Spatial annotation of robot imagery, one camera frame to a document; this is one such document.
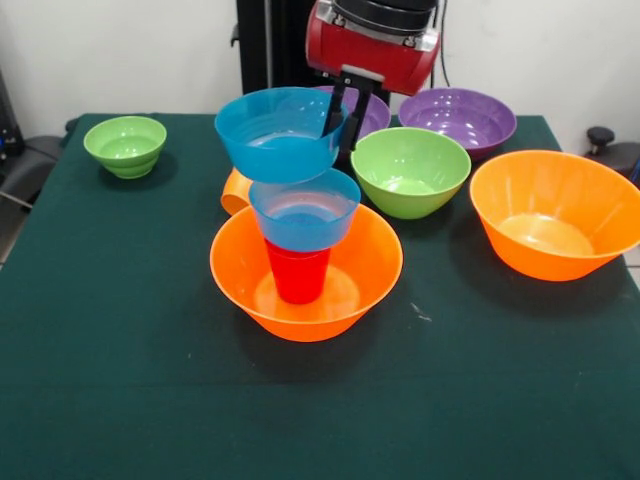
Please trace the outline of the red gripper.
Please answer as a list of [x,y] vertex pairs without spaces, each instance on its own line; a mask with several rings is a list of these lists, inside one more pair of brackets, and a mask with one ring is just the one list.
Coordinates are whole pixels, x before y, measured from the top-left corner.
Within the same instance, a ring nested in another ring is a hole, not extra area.
[[[316,1],[307,22],[307,63],[337,78],[366,78],[411,96],[423,87],[439,53],[440,32],[432,25],[438,6],[437,1]],[[321,137],[342,131],[341,152],[351,153],[372,94],[345,90],[343,83],[333,87]]]

